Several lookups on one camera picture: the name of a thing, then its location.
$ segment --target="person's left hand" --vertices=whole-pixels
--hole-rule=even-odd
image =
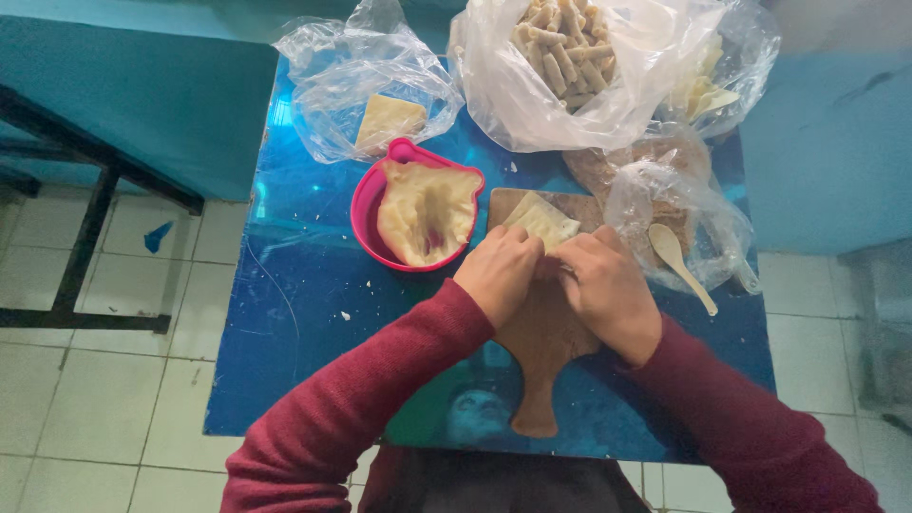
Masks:
[[[453,281],[499,329],[523,304],[535,264],[543,256],[542,239],[529,236],[522,226],[496,226],[465,257]]]

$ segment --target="blue table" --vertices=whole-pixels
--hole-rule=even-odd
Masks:
[[[206,434],[244,434],[295,385],[432,296],[459,265],[458,260],[433,273],[401,273],[361,249],[352,235],[348,208],[369,166],[352,161],[324,165],[311,159],[292,126],[289,102],[294,86],[287,70],[288,61],[280,58]],[[558,152],[510,153],[484,135],[465,109],[447,133],[421,146],[484,172],[487,187],[479,198],[481,215],[473,246],[483,238],[494,187],[584,192]],[[716,145],[712,154],[723,192],[747,213],[737,133]],[[755,250],[748,260],[756,269]],[[653,293],[663,311],[703,338],[720,358],[774,391],[762,296],[724,284],[711,293],[720,310],[711,319],[695,297],[664,288],[654,288]],[[343,311],[351,320],[343,319]],[[640,461],[693,460],[687,434],[612,372],[614,358],[605,350],[565,367],[554,386],[560,432],[554,438],[533,440],[509,428],[491,427],[491,422],[503,424],[518,404],[522,377],[509,353],[489,341],[422,388],[389,423],[385,440]],[[484,409],[494,412],[482,414]],[[486,436],[470,433],[467,440],[465,430],[454,423],[472,424],[473,419],[488,419],[476,422]]]

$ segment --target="red sweater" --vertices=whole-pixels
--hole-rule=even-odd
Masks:
[[[296,386],[250,427],[226,462],[222,511],[348,512],[341,483],[358,456],[412,394],[493,333],[478,305],[447,279],[433,298]],[[664,318],[649,362],[627,375],[689,429],[737,509],[881,511],[874,488],[824,441],[820,423],[716,360],[673,320]],[[371,496],[366,489],[362,510]]]

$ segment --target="wooden cutting board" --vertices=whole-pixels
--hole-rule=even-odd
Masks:
[[[525,189],[491,191],[488,231],[510,215]],[[592,233],[603,224],[602,211],[592,196],[536,191],[548,203],[581,223],[580,232]],[[566,301],[556,279],[535,280],[516,313],[494,336],[523,370],[523,401],[510,426],[525,436],[546,438],[557,434],[551,406],[554,379],[569,361],[598,352],[602,342],[587,329]]]

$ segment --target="pink plastic bowl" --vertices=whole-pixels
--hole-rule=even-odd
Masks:
[[[361,244],[361,247],[369,255],[376,258],[378,262],[387,267],[410,273],[422,273],[446,266],[458,257],[459,253],[462,253],[469,244],[463,244],[452,255],[447,256],[436,264],[411,267],[400,262],[387,245],[383,243],[383,238],[380,237],[380,233],[377,231],[377,210],[380,207],[380,202],[383,201],[383,194],[387,190],[387,177],[384,176],[383,171],[380,169],[380,166],[386,161],[399,163],[421,162],[428,167],[450,167],[479,175],[482,178],[482,183],[472,194],[472,202],[475,205],[475,218],[472,220],[472,230],[469,231],[470,239],[475,228],[475,222],[478,221],[478,194],[481,194],[484,190],[484,175],[473,167],[461,166],[444,159],[436,153],[422,150],[408,139],[400,137],[389,144],[387,156],[370,166],[368,172],[364,173],[364,177],[361,178],[361,182],[355,189],[355,195],[351,198],[351,227],[355,230],[355,238]]]

